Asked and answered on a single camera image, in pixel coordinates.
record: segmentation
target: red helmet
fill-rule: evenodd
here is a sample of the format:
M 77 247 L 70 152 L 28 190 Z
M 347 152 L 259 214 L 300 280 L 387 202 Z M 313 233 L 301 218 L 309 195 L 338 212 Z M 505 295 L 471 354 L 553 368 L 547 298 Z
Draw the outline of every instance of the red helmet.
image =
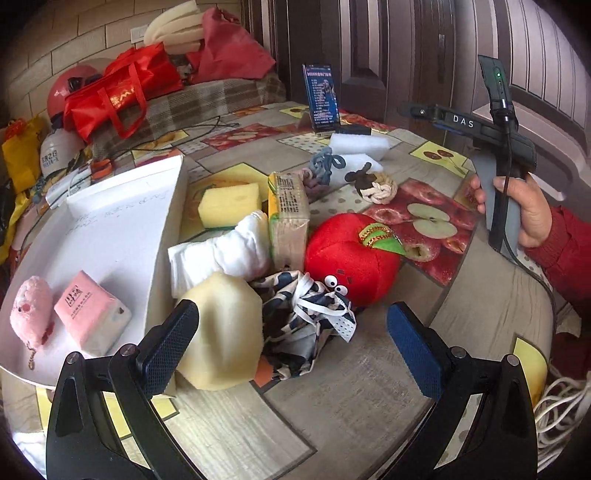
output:
M 90 65 L 76 65 L 70 70 L 62 73 L 51 87 L 49 95 L 47 96 L 47 113 L 49 118 L 54 115 L 62 113 L 66 104 L 66 97 L 70 94 L 70 86 L 68 80 L 72 77 L 81 77 L 84 80 L 98 74 L 98 71 Z

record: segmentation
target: pink tissue pack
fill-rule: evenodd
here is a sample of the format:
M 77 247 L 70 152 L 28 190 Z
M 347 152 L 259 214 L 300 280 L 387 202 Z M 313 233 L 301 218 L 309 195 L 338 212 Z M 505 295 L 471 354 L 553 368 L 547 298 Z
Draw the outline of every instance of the pink tissue pack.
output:
M 84 271 L 68 285 L 54 310 L 80 351 L 105 356 L 131 320 L 131 312 Z

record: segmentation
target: yellow bag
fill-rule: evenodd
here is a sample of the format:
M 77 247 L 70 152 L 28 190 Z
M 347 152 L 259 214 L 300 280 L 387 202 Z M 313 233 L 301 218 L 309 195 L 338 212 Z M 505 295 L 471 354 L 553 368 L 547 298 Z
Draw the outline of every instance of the yellow bag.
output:
M 39 153 L 43 126 L 43 120 L 36 116 L 27 122 L 21 134 L 2 144 L 4 163 L 17 194 L 35 185 L 41 175 Z
M 31 203 L 31 199 L 27 197 L 26 193 L 19 193 L 17 195 L 17 198 L 14 202 L 14 211 L 12 212 L 10 221 L 8 222 L 8 230 L 6 231 L 6 236 L 4 237 L 4 244 L 0 245 L 0 264 L 4 263 L 4 261 L 8 258 L 8 250 L 10 249 L 12 241 L 14 240 L 14 235 L 17 232 L 17 222 L 22 214 L 25 213 L 25 210 L 27 210 L 29 203 Z

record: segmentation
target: blue gripper pad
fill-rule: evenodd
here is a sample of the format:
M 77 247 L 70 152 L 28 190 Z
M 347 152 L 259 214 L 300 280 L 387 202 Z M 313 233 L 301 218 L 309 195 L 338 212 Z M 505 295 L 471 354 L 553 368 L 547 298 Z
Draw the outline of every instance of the blue gripper pad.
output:
M 419 332 L 429 330 L 403 302 L 388 309 L 388 333 L 426 397 L 439 400 L 443 393 L 443 368 Z
M 138 345 L 137 365 L 147 398 L 161 394 L 199 326 L 199 310 L 182 300 L 162 325 L 152 327 Z

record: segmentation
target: pink plush toy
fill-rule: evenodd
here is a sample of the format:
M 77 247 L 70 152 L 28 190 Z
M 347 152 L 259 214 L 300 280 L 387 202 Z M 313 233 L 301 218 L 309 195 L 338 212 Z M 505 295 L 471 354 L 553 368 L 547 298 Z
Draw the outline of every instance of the pink plush toy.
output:
M 33 356 L 53 331 L 51 319 L 53 292 L 41 277 L 25 280 L 18 289 L 10 312 L 10 325 L 14 333 L 31 350 L 29 368 L 34 368 Z

